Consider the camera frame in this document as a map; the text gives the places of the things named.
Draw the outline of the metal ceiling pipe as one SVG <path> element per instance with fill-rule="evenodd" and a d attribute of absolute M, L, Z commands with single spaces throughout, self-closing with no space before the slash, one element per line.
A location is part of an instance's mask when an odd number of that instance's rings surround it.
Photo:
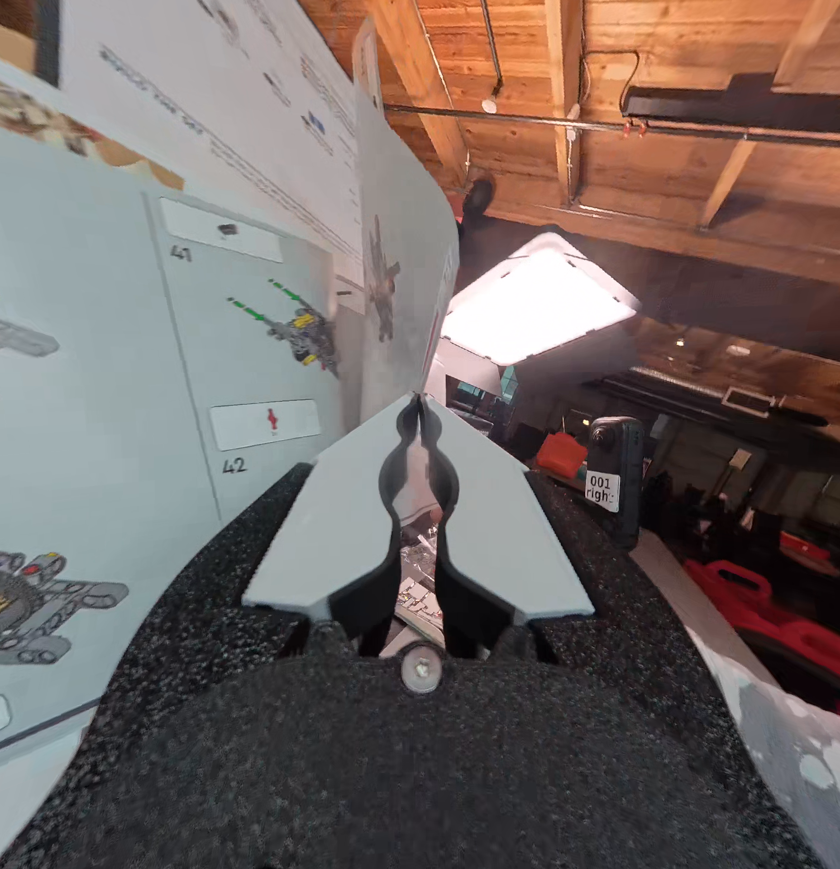
<path fill-rule="evenodd" d="M 677 138 L 697 138 L 727 142 L 753 142 L 784 146 L 804 146 L 815 148 L 840 149 L 840 134 L 813 134 L 802 131 L 748 128 L 742 126 L 706 126 L 658 124 L 649 121 L 625 119 L 620 122 L 592 122 L 578 119 L 557 118 L 540 115 L 517 115 L 507 113 L 487 113 L 482 110 L 454 110 L 414 106 L 398 103 L 384 103 L 387 115 L 418 115 L 421 117 L 448 118 L 458 121 L 498 123 L 566 129 L 579 133 L 605 133 L 622 138 L 638 138 L 653 135 Z"/>

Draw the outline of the black ceiling light fixture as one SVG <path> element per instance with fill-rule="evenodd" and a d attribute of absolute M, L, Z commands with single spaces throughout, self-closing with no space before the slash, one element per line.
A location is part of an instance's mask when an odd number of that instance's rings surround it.
<path fill-rule="evenodd" d="M 773 74 L 740 73 L 722 90 L 630 86 L 621 113 L 649 121 L 840 135 L 840 95 L 773 90 Z"/>

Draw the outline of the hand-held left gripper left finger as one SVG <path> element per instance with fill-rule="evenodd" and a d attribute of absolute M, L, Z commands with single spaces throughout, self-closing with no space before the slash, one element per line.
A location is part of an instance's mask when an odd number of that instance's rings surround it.
<path fill-rule="evenodd" d="M 401 583 L 396 496 L 421 410 L 408 394 L 317 458 L 243 592 L 242 603 L 338 624 L 379 657 Z"/>

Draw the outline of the white ceiling light panel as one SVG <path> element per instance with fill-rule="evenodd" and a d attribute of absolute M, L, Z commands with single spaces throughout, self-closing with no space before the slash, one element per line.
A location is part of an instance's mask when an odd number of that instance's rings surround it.
<path fill-rule="evenodd" d="M 640 301 L 561 235 L 537 235 L 457 294 L 442 337 L 507 367 L 631 319 Z"/>

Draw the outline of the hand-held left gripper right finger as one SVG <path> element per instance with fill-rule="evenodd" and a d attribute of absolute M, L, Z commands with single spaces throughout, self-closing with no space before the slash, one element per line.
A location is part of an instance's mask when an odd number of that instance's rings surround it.
<path fill-rule="evenodd" d="M 419 400 L 419 431 L 442 511 L 435 586 L 447 653 L 476 658 L 510 628 L 593 617 L 523 464 L 431 397 Z"/>

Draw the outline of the instruction booklet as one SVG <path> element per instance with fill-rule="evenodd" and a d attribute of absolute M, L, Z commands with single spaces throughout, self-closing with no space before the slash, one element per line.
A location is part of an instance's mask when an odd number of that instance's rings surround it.
<path fill-rule="evenodd" d="M 298 2 L 56 2 L 0 63 L 0 766 L 67 745 L 173 577 L 419 390 L 435 180 Z"/>

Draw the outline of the sticker sheet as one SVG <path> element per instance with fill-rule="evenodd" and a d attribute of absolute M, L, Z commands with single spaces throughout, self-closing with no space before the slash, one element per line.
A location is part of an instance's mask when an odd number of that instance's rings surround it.
<path fill-rule="evenodd" d="M 444 616 L 433 590 L 419 581 L 404 579 L 396 595 L 394 615 L 422 640 L 446 649 Z"/>

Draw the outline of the red plastic case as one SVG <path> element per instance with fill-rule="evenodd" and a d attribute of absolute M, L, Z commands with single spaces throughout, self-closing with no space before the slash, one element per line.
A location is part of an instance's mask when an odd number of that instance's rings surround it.
<path fill-rule="evenodd" d="M 588 449 L 565 432 L 550 433 L 535 456 L 535 466 L 564 479 L 575 479 L 587 461 Z"/>
<path fill-rule="evenodd" d="M 782 690 L 840 716 L 837 633 L 786 609 L 759 573 L 727 560 L 682 566 Z"/>

